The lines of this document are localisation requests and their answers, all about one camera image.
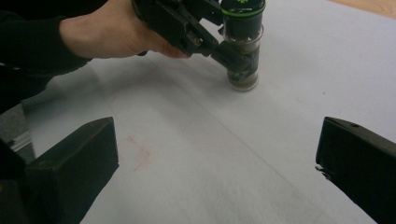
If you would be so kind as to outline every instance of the wooden floor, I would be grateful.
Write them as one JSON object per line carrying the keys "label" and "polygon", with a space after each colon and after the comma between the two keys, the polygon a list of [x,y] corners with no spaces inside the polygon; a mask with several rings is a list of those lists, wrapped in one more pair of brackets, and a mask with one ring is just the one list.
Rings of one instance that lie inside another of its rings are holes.
{"label": "wooden floor", "polygon": [[396,19],[396,0],[331,0]]}

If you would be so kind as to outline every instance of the black sleeve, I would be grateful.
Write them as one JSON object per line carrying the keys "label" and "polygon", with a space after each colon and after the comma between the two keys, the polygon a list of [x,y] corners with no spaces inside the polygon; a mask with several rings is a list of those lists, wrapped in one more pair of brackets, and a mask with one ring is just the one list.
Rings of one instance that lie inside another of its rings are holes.
{"label": "black sleeve", "polygon": [[42,20],[57,16],[76,17],[94,12],[107,0],[1,0],[0,10],[24,19]]}
{"label": "black sleeve", "polygon": [[59,34],[62,17],[26,21],[0,11],[0,65],[26,76],[54,76],[74,71],[90,59],[73,54]]}

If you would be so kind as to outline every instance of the white table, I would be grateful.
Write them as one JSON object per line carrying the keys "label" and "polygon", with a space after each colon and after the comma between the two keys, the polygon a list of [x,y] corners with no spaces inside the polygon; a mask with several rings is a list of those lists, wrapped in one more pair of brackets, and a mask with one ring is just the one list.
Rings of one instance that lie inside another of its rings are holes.
{"label": "white table", "polygon": [[274,0],[263,23],[253,91],[210,58],[149,53],[93,60],[23,103],[37,155],[115,120],[120,168],[82,223],[374,223],[315,156],[325,116],[396,141],[396,21]]}

